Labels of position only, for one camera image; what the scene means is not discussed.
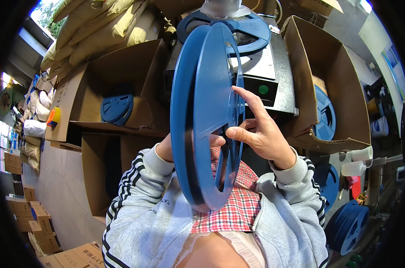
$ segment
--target person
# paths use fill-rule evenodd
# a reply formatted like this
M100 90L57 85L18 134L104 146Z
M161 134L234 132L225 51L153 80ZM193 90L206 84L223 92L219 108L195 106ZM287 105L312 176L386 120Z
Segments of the person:
M243 88L232 90L255 118L228 128L226 136L247 143L269 161L272 172L258 178L241 162L225 206L198 212L172 172L170 135L141 150L108 208L106 267L326 266L325 199L313 180L313 163L289 146L258 96ZM225 142L221 136L210 138L213 172Z

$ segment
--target white plastic bottle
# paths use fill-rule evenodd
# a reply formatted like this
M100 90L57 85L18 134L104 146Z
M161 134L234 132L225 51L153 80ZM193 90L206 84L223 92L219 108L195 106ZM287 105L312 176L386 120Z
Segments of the white plastic bottle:
M361 176L366 169L363 161L356 161L343 164L341 174L345 177L348 176Z

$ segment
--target poster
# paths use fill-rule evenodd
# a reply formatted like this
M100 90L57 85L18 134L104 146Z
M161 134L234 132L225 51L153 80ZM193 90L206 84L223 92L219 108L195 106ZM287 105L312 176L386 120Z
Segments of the poster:
M393 78L398 86L399 94L402 101L405 100L405 74L403 72L402 64L399 59L398 52L392 43L389 43L386 48L381 52L386 60L390 70L392 71Z

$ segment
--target black stripes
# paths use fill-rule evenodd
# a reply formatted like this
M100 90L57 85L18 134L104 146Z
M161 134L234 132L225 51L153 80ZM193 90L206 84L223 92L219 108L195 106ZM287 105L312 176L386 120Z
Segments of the black stripes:
M307 164L308 171L311 170L314 173L315 167L312 161L307 157L304 157L303 159ZM322 206L317 211L317 216L319 217L320 225L323 227L325 225L325 198L320 195L320 186L314 181L314 178L311 178L311 185L317 190L316 195L318 195L319 200L322 201Z
M122 179L119 183L119 193L118 196L111 202L109 209L107 210L107 216L109 217L108 225L105 229L103 235L103 248L105 248L105 253L103 253L104 263L107 267L115 267L115 265L119 265L122 268L129 268L128 265L123 263L121 260L113 256L109 250L110 245L106 240L107 232L110 231L111 223L118 217L119 210L123 206L123 201L131 195L130 189L131 186L135 186L138 179L140 179L141 175L140 172L143 170L145 166L143 165L143 153L138 153L135 160L132 162L131 169L126 171Z
M322 261L322 263L320 264L319 268L324 268L324 267L326 266L326 264L328 263L328 260L329 260L329 255L328 255L328 257L327 257L325 260Z

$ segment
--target blue plastic reel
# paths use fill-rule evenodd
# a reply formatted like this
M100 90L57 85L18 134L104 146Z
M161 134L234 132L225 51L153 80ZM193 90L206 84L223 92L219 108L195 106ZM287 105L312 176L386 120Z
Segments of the blue plastic reel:
M241 160L242 142L225 136L228 127L244 120L245 112L244 100L231 90L234 84L243 86L241 61L238 57L235 78L229 48L238 52L225 24L199 26L184 42L173 78L173 158L184 196L199 211L215 211L225 205ZM209 146L213 132L227 140L214 177Z
M313 132L317 138L325 141L331 141L335 135L336 129L336 116L334 106L328 96L317 86L317 118L319 123L313 126Z
M320 186L320 195L326 198L325 212L334 205L339 191L339 176L331 164L323 164L314 170L314 181Z
M101 121L123 126L130 118L133 107L132 94L104 98L100 107Z
M331 249L346 255L360 240L369 216L369 208L359 206L356 200L338 209L326 226L326 243Z
M253 43L238 46L238 51L241 56L247 54L253 54L257 51L264 49L271 40L271 31L268 25L259 18L256 14L250 13L242 17L243 20L234 20L234 19L212 19L197 10L193 13L190 13L186 16L177 26L177 37L180 42L184 43L186 38L189 36L189 33L186 31L187 26L194 20L203 21L210 24L210 26L215 25L218 22L225 24L233 33L242 33L248 36L251 36L256 39ZM236 51L232 48L228 48L228 53L234 55Z

